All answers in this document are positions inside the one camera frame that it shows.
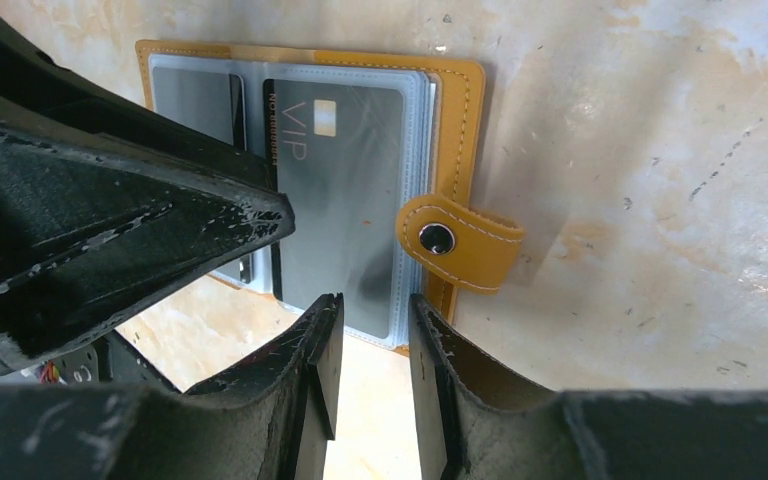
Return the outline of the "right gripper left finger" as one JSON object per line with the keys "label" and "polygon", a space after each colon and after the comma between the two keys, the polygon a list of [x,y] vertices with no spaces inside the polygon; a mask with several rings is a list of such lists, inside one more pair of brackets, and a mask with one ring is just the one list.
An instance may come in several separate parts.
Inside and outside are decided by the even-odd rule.
{"label": "right gripper left finger", "polygon": [[0,384],[0,479],[319,479],[335,436],[344,299],[174,393]]}

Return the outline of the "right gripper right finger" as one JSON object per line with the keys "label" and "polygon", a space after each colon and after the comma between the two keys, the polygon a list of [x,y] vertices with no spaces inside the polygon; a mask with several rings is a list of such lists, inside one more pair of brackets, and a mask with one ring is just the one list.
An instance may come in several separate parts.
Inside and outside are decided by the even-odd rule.
{"label": "right gripper right finger", "polygon": [[425,479],[768,479],[768,391],[554,391],[410,299]]}

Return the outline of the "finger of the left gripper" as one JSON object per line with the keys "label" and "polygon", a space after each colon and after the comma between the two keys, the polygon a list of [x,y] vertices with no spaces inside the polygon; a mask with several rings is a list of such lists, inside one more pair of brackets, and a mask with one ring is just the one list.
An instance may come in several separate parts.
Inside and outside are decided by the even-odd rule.
{"label": "finger of the left gripper", "polygon": [[58,66],[0,17],[0,97],[90,134],[116,137],[275,190],[267,162],[180,125]]}
{"label": "finger of the left gripper", "polygon": [[286,196],[0,122],[0,373],[76,349],[291,234]]}

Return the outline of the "grey card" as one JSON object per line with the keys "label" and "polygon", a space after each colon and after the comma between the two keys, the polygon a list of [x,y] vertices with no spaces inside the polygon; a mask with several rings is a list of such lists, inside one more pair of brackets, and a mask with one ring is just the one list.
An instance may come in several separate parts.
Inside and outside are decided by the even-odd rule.
{"label": "grey card", "polygon": [[223,143],[247,147],[244,83],[239,76],[154,67],[151,81],[158,114]]}

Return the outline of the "black VIP card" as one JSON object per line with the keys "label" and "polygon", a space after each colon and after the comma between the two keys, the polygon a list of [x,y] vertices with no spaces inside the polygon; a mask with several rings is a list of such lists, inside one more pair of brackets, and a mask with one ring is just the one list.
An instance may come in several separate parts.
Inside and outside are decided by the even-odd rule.
{"label": "black VIP card", "polygon": [[277,185],[296,230],[279,244],[282,300],[344,297],[347,326],[390,334],[404,98],[393,88],[270,79]]}

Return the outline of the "orange leather card holder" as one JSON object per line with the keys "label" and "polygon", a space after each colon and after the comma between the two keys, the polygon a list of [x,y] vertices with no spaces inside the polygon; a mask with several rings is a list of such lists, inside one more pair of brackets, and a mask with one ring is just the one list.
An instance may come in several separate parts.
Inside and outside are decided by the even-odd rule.
{"label": "orange leather card holder", "polygon": [[[479,294],[498,292],[504,274],[512,266],[514,250],[524,232],[516,223],[495,214],[470,207],[485,96],[485,72],[472,60],[440,56],[410,56],[334,50],[294,49],[187,41],[139,40],[135,44],[144,96],[148,107],[156,105],[150,85],[150,62],[163,55],[265,61],[303,65],[329,65],[351,68],[411,70],[430,73],[442,82],[441,117],[432,144],[434,160],[429,169],[431,195],[411,200],[408,210],[398,216],[397,238],[410,240],[409,254],[426,270],[423,292],[444,320],[453,322],[457,294],[469,290]],[[468,232],[480,247],[491,250],[490,264],[480,267],[476,259],[458,254],[453,260],[437,261],[419,251],[419,220],[453,218],[458,233]]]}

